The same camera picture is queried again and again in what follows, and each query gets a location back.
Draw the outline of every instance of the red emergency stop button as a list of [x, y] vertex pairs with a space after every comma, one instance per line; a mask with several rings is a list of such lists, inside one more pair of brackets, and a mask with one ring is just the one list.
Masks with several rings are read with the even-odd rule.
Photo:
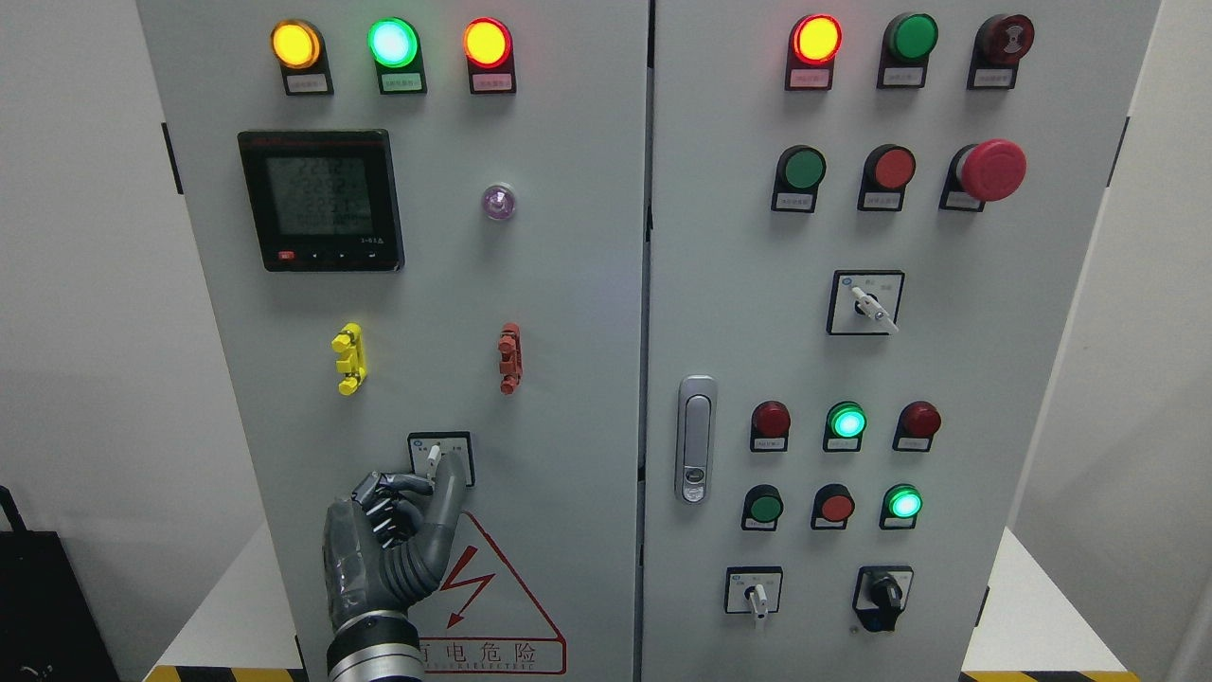
[[913, 151], [904, 147], [884, 144], [867, 155], [863, 170], [868, 179], [880, 188], [896, 190], [909, 184], [914, 172], [917, 171], [917, 161]]
[[782, 439], [791, 430], [791, 413], [778, 401], [766, 401], [754, 411], [753, 426], [766, 439]]
[[1017, 64], [1035, 42], [1035, 25], [1023, 15], [989, 17], [977, 33], [977, 48], [989, 63]]
[[1010, 139], [988, 139], [960, 151], [955, 177], [979, 201], [1010, 196], [1027, 177], [1027, 154]]
[[901, 411], [901, 429], [913, 439], [931, 439], [942, 426], [943, 417], [926, 401], [909, 403]]

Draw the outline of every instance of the digital power meter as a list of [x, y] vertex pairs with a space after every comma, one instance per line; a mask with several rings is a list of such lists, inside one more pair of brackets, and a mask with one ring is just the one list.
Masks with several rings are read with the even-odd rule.
[[265, 269], [400, 269], [385, 130], [257, 130], [238, 139]]

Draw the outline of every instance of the black bag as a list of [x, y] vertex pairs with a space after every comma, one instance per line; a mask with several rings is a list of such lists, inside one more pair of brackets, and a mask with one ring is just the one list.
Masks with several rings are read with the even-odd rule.
[[28, 531], [4, 486], [0, 506], [0, 681], [118, 682], [58, 534]]

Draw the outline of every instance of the floor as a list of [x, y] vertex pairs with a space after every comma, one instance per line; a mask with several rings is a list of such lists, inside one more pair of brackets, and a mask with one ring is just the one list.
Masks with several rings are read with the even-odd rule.
[[[1007, 529], [964, 670], [1124, 666]], [[262, 526], [156, 665], [299, 667], [286, 591]]]

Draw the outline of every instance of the yellow terminal block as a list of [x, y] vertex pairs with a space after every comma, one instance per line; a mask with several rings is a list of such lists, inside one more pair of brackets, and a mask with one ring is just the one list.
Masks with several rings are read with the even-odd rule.
[[337, 392], [353, 396], [366, 382], [366, 355], [362, 348], [362, 327], [349, 322], [341, 327], [330, 344], [337, 354], [337, 372], [344, 378], [337, 384]]

